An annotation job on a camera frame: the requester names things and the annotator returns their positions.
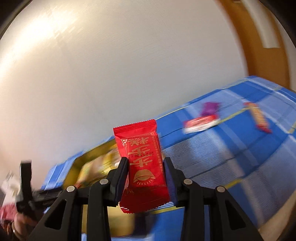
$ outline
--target yellow stripe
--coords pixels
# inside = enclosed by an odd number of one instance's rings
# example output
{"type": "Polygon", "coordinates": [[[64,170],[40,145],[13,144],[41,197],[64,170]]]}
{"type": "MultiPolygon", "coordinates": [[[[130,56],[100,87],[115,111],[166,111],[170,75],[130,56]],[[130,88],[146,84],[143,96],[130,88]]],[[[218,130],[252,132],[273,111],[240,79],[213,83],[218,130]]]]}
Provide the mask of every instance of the yellow stripe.
{"type": "Polygon", "coordinates": [[[152,214],[164,213],[164,212],[168,212],[168,211],[177,210],[177,209],[180,209],[180,208],[183,208],[183,207],[175,207],[175,206],[167,207],[167,208],[163,208],[163,209],[159,209],[159,210],[154,210],[151,213],[152,214]]]}
{"type": "Polygon", "coordinates": [[[167,113],[167,114],[165,114],[165,115],[163,115],[163,116],[157,118],[156,120],[158,120],[158,119],[160,119],[160,118],[162,118],[162,117],[164,117],[164,116],[166,116],[166,115],[169,115],[169,114],[171,114],[171,113],[174,113],[174,112],[176,112],[176,111],[178,111],[178,110],[184,109],[184,108],[186,108],[186,107],[187,107],[187,106],[184,106],[184,107],[181,107],[181,108],[179,108],[179,109],[177,109],[177,110],[174,110],[174,111],[172,111],[172,112],[170,112],[170,113],[167,113]]]}
{"type": "Polygon", "coordinates": [[[241,181],[242,181],[241,178],[235,179],[235,180],[233,180],[232,182],[226,184],[224,187],[225,187],[226,189],[229,189],[229,188],[233,187],[234,185],[240,183],[241,181]]]}
{"type": "MultiPolygon", "coordinates": [[[[235,179],[232,182],[226,184],[224,187],[226,189],[229,189],[229,188],[233,187],[234,185],[240,183],[241,181],[242,181],[241,178],[235,179]]],[[[175,207],[175,206],[173,206],[173,207],[167,207],[167,208],[163,208],[163,209],[159,209],[159,210],[154,210],[151,213],[152,214],[164,213],[164,212],[169,212],[169,211],[177,210],[177,209],[180,209],[180,208],[183,208],[183,207],[175,207]]]]}
{"type": "Polygon", "coordinates": [[[295,131],[295,129],[296,129],[296,121],[294,122],[293,126],[289,130],[289,133],[292,134],[295,131]]]}
{"type": "Polygon", "coordinates": [[[221,124],[221,123],[223,123],[223,122],[225,122],[225,121],[227,121],[227,120],[232,119],[233,117],[235,117],[235,116],[237,116],[237,115],[239,115],[239,114],[245,112],[247,109],[248,109],[247,107],[242,108],[241,110],[239,110],[239,111],[233,113],[232,115],[230,115],[230,116],[224,118],[223,120],[221,120],[221,121],[219,122],[219,124],[221,124]]]}
{"type": "Polygon", "coordinates": [[[277,87],[274,88],[274,91],[278,91],[278,90],[280,90],[281,88],[282,88],[281,86],[277,86],[277,87]]]}
{"type": "Polygon", "coordinates": [[[228,89],[228,88],[230,88],[230,87],[232,87],[232,86],[236,86],[236,85],[241,84],[241,83],[246,82],[246,81],[247,81],[246,79],[243,79],[243,80],[241,80],[241,81],[239,81],[239,82],[236,82],[236,83],[234,83],[234,84],[232,84],[232,85],[230,85],[230,86],[227,86],[227,87],[225,87],[225,88],[221,88],[221,89],[219,89],[219,90],[226,90],[226,89],[228,89]]]}

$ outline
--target snack packet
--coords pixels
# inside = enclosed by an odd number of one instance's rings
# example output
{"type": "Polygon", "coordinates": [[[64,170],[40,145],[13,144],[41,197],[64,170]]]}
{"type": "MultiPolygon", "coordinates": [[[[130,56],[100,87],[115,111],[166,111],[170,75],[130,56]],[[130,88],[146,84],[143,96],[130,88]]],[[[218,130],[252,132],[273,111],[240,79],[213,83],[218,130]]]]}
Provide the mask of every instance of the snack packet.
{"type": "Polygon", "coordinates": [[[214,115],[218,111],[219,105],[220,103],[217,102],[205,102],[203,104],[202,116],[214,115]]]}
{"type": "Polygon", "coordinates": [[[219,124],[220,118],[218,115],[202,116],[193,120],[186,121],[184,123],[184,133],[193,133],[207,130],[217,124],[219,124]]]}
{"type": "Polygon", "coordinates": [[[110,170],[117,168],[120,159],[121,157],[115,144],[109,149],[107,154],[101,155],[83,165],[75,186],[77,188],[86,187],[106,177],[110,170]]]}
{"type": "Polygon", "coordinates": [[[269,124],[259,106],[252,102],[245,102],[244,105],[249,108],[257,128],[266,133],[272,133],[271,129],[269,128],[269,124]]]}
{"type": "Polygon", "coordinates": [[[129,161],[128,177],[119,203],[124,213],[145,212],[170,201],[156,121],[113,128],[121,157],[129,161]]]}

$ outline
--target human hand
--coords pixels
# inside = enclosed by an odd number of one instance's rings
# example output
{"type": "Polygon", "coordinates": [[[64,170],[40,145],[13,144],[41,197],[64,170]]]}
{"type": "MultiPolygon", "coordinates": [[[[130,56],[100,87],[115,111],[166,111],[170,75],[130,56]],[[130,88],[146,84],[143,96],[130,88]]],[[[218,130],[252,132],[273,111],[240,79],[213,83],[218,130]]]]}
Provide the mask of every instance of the human hand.
{"type": "Polygon", "coordinates": [[[30,217],[22,213],[17,213],[14,218],[14,229],[18,234],[20,234],[24,238],[27,238],[29,236],[26,225],[35,227],[37,225],[37,221],[34,221],[30,217]]]}

